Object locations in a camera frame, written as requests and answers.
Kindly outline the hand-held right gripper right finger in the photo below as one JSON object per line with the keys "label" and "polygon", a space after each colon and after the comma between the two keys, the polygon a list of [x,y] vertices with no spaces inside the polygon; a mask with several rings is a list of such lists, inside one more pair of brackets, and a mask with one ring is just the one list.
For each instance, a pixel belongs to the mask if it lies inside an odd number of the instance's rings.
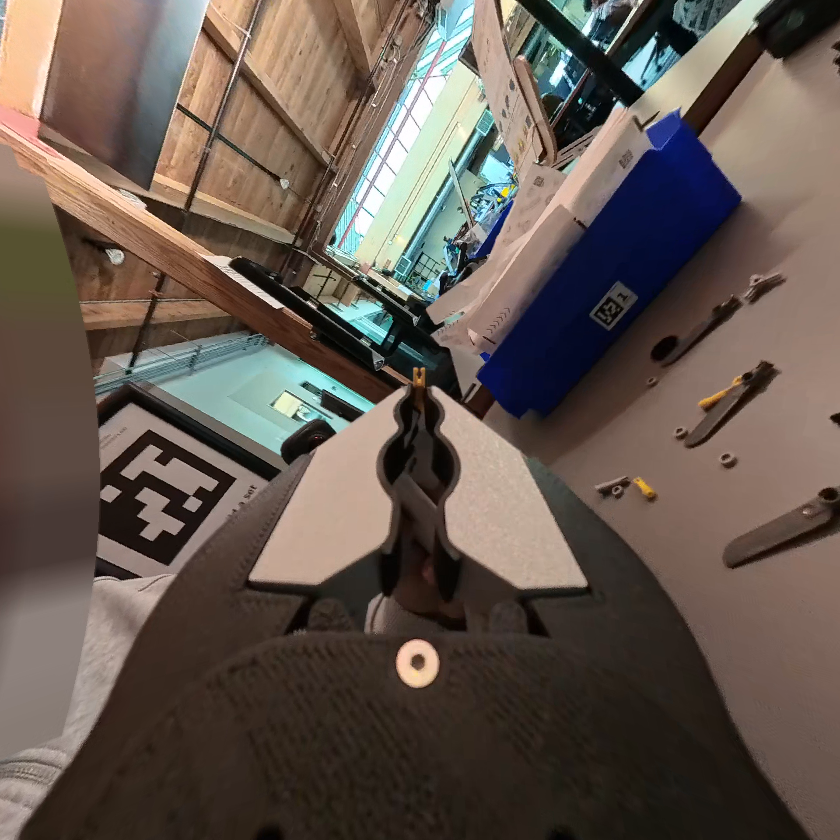
{"label": "hand-held right gripper right finger", "polygon": [[588,588],[522,453],[432,387],[418,389],[418,540],[446,602]]}

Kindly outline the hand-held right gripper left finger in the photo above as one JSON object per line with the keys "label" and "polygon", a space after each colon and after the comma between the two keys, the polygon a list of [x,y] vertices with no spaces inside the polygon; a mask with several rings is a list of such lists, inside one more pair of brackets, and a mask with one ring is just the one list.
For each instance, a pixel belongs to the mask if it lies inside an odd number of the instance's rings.
{"label": "hand-held right gripper left finger", "polygon": [[410,392],[386,397],[314,450],[249,573],[253,588],[315,599],[382,591],[377,558],[392,531],[393,503],[377,464]]}

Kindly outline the person's left forearm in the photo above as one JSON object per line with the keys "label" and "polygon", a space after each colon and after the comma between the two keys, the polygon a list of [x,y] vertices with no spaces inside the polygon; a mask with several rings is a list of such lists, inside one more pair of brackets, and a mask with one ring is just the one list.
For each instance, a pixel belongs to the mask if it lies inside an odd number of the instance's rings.
{"label": "person's left forearm", "polygon": [[87,629],[61,733],[1,762],[1,838],[20,838],[30,818],[70,776],[70,792],[96,791],[131,740],[135,725],[114,723],[109,699],[150,614],[175,581],[172,574],[93,582]]}

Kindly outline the dark grey lego blade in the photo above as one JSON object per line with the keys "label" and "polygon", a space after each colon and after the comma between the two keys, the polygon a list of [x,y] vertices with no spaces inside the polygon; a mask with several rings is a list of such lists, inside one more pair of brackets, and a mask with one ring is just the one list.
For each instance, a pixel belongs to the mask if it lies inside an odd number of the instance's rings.
{"label": "dark grey lego blade", "polygon": [[686,448],[696,448],[705,444],[752,399],[765,391],[779,372],[772,362],[762,360],[751,370],[740,374],[742,376],[740,387],[730,392],[709,412],[704,412],[698,425],[689,431],[683,445]]}
{"label": "dark grey lego blade", "polygon": [[741,306],[741,299],[735,296],[715,306],[704,320],[691,328],[685,336],[677,339],[675,347],[660,361],[660,365],[669,366],[677,362],[709,333],[727,321]]}
{"label": "dark grey lego blade", "polygon": [[825,487],[777,518],[730,541],[722,552],[729,569],[763,559],[774,553],[807,544],[838,532],[839,488]]}

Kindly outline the yellow lego axle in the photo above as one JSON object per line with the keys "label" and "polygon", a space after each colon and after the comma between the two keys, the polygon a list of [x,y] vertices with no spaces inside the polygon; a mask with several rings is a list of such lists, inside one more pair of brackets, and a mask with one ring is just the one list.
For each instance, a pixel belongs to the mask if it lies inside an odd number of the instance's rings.
{"label": "yellow lego axle", "polygon": [[703,412],[709,412],[713,407],[715,407],[719,402],[724,399],[730,392],[734,389],[740,387],[742,384],[742,376],[737,376],[733,379],[730,385],[722,389],[721,391],[704,397],[698,402],[698,407]]}

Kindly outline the white printed paper bag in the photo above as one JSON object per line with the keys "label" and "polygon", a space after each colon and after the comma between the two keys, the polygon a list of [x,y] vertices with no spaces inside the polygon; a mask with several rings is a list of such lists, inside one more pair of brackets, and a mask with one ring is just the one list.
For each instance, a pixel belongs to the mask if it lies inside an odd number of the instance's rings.
{"label": "white printed paper bag", "polygon": [[438,346],[450,349],[466,344],[462,337],[466,328],[458,328],[456,323],[471,316],[487,299],[567,177],[560,170],[540,164],[531,167],[510,204],[489,256],[428,307],[428,317],[437,326],[432,337]]}
{"label": "white printed paper bag", "polygon": [[561,203],[552,203],[512,248],[495,283],[467,318],[468,349],[493,354],[579,242],[584,228]]}
{"label": "white printed paper bag", "polygon": [[630,171],[654,148],[638,118],[615,109],[563,182],[560,203],[588,228]]}

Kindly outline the blue plastic bin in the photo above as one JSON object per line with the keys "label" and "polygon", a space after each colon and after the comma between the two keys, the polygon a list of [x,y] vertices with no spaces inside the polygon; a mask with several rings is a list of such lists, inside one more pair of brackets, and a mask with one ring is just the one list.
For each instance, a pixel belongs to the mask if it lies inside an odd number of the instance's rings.
{"label": "blue plastic bin", "polygon": [[740,205],[679,110],[478,373],[508,414],[547,416]]}

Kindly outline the wooden stand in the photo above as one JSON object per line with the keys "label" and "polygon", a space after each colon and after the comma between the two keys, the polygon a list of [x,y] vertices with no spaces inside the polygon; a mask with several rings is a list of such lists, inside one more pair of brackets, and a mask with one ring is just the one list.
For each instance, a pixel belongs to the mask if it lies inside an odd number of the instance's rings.
{"label": "wooden stand", "polygon": [[520,83],[524,100],[534,127],[539,134],[543,154],[540,161],[547,166],[555,166],[559,155],[557,140],[549,117],[539,95],[537,82],[532,74],[529,61],[524,56],[517,56],[512,63],[514,74]]}

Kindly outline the instruction sheet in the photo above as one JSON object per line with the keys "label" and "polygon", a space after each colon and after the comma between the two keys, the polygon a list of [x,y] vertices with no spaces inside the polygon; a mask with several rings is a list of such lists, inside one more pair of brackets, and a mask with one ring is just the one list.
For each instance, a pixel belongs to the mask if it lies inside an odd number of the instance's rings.
{"label": "instruction sheet", "polygon": [[499,2],[475,1],[471,45],[487,106],[513,168],[528,169],[543,147],[513,70]]}

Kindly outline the black device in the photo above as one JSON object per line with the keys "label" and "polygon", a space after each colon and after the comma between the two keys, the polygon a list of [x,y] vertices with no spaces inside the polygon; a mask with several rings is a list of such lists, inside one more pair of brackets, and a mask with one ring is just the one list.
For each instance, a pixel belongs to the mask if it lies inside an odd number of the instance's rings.
{"label": "black device", "polygon": [[756,13],[753,31],[767,54],[783,60],[838,19],[838,1],[770,1]]}

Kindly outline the metal ventilation duct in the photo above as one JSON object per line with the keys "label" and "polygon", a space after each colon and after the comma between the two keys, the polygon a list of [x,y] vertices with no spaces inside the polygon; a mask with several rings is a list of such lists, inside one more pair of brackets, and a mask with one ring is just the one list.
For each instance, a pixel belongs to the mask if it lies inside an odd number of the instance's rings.
{"label": "metal ventilation duct", "polygon": [[150,189],[207,7],[63,2],[42,124]]}

